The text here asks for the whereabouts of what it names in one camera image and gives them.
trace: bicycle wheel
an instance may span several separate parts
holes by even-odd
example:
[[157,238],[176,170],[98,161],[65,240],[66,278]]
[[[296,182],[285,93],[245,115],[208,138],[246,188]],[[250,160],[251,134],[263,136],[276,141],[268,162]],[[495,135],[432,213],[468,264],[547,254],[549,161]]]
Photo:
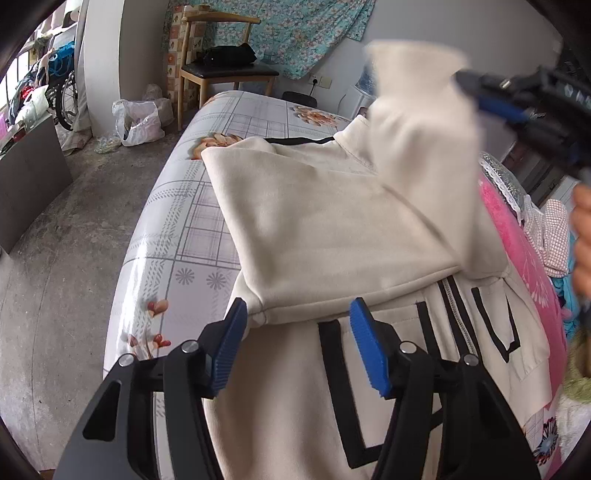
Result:
[[66,130],[72,130],[78,115],[78,90],[74,72],[70,72],[64,83],[56,86],[57,120]]

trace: bed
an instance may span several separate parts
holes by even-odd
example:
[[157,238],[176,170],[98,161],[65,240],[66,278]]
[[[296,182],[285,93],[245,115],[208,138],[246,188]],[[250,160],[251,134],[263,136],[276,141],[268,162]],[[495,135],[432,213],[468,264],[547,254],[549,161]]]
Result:
[[[251,136],[326,138],[348,123],[249,92],[222,92],[207,101],[166,162],[129,243],[109,320],[103,376],[124,353],[140,360],[166,355],[224,316],[240,262],[205,166],[191,159],[195,147]],[[169,307],[152,317],[147,304],[161,299]],[[154,405],[160,478],[174,478],[162,395]]]

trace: beige jacket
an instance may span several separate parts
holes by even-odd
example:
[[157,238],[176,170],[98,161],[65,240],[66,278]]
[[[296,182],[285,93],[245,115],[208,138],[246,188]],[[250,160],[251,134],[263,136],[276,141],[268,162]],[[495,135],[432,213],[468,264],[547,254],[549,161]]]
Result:
[[402,339],[427,349],[429,336],[444,359],[478,354],[522,425],[551,400],[545,333],[478,196],[475,110],[452,79],[466,60],[423,43],[369,52],[370,121],[323,145],[248,138],[203,151],[242,266],[232,297],[251,327],[206,405],[227,480],[371,477],[374,463],[348,465],[319,339],[318,322],[339,319],[365,446],[382,443],[392,401],[371,390],[350,332],[357,296]]

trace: teal floral fabric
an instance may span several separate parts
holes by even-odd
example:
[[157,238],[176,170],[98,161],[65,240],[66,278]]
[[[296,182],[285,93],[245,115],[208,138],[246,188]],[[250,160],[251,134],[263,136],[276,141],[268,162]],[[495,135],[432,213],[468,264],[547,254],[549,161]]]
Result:
[[[272,64],[289,79],[304,77],[343,38],[361,40],[375,0],[169,0],[163,45],[168,44],[172,11],[177,5],[207,4],[212,11],[258,17],[249,44],[257,58]],[[244,24],[212,24],[211,45],[237,45]]]

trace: metal screw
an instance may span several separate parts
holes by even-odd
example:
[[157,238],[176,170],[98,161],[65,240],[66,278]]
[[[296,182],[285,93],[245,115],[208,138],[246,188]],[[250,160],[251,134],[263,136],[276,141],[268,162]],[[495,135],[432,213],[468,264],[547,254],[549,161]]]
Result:
[[402,353],[414,353],[417,351],[417,346],[412,342],[402,342],[400,344],[400,351]]
[[125,353],[119,357],[119,365],[122,367],[128,367],[132,363],[134,363],[135,355],[132,353]]
[[464,357],[464,363],[469,367],[475,367],[478,365],[478,357],[470,353]]
[[193,353],[199,348],[197,340],[187,340],[181,345],[181,350],[185,353]]

